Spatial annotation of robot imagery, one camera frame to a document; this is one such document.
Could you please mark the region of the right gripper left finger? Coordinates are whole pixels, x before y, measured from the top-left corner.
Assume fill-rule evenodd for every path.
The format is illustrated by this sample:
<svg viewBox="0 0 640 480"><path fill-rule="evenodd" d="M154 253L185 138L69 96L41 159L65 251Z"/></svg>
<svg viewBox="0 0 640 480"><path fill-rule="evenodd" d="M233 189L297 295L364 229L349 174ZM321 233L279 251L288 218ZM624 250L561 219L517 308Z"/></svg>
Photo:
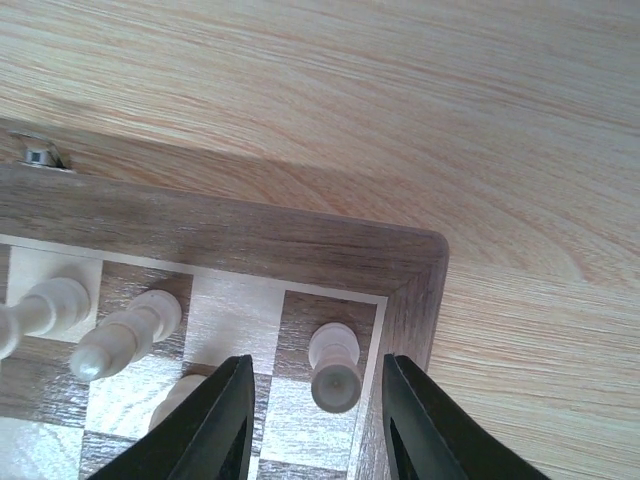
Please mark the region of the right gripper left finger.
<svg viewBox="0 0 640 480"><path fill-rule="evenodd" d="M249 355L227 358L94 479L246 479L254 427Z"/></svg>

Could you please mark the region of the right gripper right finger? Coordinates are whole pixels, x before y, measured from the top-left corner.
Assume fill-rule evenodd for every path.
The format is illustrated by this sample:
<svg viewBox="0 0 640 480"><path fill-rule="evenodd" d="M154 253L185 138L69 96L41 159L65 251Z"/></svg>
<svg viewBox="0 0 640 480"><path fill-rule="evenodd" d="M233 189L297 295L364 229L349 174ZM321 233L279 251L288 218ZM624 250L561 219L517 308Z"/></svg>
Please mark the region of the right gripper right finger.
<svg viewBox="0 0 640 480"><path fill-rule="evenodd" d="M382 411L393 479L540 477L407 356L384 356Z"/></svg>

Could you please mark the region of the white rook piece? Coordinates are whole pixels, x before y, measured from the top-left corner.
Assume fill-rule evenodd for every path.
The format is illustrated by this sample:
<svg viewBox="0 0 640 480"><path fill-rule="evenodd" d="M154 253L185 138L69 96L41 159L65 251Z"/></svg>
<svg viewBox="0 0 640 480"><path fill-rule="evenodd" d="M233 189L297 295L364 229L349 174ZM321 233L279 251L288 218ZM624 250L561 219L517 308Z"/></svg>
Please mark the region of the white rook piece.
<svg viewBox="0 0 640 480"><path fill-rule="evenodd" d="M361 396L362 375L357 364L360 346L354 331L332 322L312 335L308 350L312 368L311 395L316 405L329 413L351 410Z"/></svg>

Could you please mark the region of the white queen piece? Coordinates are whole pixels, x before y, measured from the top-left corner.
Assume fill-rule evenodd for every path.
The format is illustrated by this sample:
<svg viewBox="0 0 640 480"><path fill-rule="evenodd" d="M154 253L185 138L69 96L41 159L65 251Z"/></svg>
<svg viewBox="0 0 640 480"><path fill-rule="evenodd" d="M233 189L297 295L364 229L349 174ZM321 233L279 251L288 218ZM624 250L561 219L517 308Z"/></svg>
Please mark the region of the white queen piece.
<svg viewBox="0 0 640 480"><path fill-rule="evenodd" d="M91 309L85 287L57 277L32 287L14 306L1 306L1 358L9 357L26 335L66 331L83 321Z"/></svg>

